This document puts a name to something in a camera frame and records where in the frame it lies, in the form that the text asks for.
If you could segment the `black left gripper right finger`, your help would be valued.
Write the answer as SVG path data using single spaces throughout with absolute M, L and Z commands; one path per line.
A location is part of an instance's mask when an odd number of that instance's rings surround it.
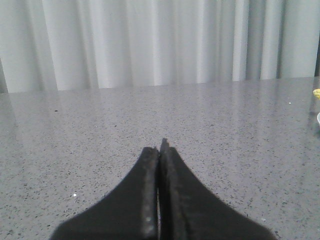
M 273 240 L 266 227 L 224 203 L 163 139 L 159 154 L 160 239 Z

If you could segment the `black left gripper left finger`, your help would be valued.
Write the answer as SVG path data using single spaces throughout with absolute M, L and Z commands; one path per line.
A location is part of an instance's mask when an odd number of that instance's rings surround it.
M 101 201 L 60 224 L 52 240 L 156 240 L 158 159 L 145 147 L 125 178 Z

